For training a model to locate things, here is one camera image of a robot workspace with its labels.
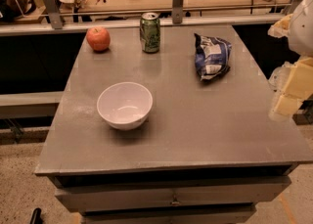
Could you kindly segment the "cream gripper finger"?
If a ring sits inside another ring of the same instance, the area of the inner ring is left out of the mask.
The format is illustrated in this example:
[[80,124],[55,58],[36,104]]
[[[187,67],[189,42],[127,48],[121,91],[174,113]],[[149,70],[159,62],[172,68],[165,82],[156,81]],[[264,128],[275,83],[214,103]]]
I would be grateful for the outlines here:
[[270,26],[268,34],[276,38],[287,37],[289,35],[290,22],[291,14],[284,16]]
[[275,121],[288,120],[298,111],[302,103],[300,99],[276,93],[268,115]]

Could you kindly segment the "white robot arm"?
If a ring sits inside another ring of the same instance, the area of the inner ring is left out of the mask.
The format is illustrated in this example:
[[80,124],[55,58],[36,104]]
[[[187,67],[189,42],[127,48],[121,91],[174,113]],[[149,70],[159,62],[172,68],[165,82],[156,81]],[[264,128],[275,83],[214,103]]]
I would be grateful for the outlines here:
[[299,55],[294,64],[284,62],[275,68],[269,78],[275,92],[269,117],[283,121],[313,95],[313,0],[302,0],[292,14],[275,22],[268,34],[286,37],[289,48]]

